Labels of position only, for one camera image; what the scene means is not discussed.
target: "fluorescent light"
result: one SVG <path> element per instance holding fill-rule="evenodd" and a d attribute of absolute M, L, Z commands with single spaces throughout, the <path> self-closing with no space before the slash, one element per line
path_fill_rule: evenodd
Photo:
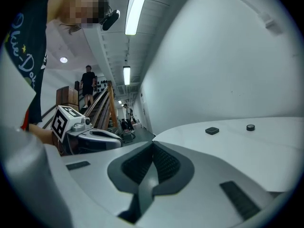
<path fill-rule="evenodd" d="M 126 86 L 130 84 L 130 72 L 131 72 L 131 68 L 129 66 L 124 66 L 123 77 L 124 77 L 124 84 Z"/>
<path fill-rule="evenodd" d="M 126 35 L 136 35 L 144 1 L 145 0 L 129 0 L 124 32 Z"/>
<path fill-rule="evenodd" d="M 67 62 L 67 58 L 66 58 L 66 57 L 62 57 L 62 58 L 60 59 L 60 62 L 66 63 L 66 62 Z"/>

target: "yellow star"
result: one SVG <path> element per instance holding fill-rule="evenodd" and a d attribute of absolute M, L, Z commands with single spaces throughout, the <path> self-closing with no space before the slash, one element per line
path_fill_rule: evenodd
<path fill-rule="evenodd" d="M 10 32 L 6 34 L 4 43 L 8 42 L 8 41 L 9 41 L 9 38 L 10 38 Z"/>

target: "black round object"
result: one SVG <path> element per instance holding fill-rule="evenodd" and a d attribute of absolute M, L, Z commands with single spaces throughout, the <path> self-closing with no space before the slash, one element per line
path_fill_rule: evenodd
<path fill-rule="evenodd" d="M 253 124 L 249 124 L 246 127 L 247 131 L 254 131 L 256 129 L 256 127 Z"/>

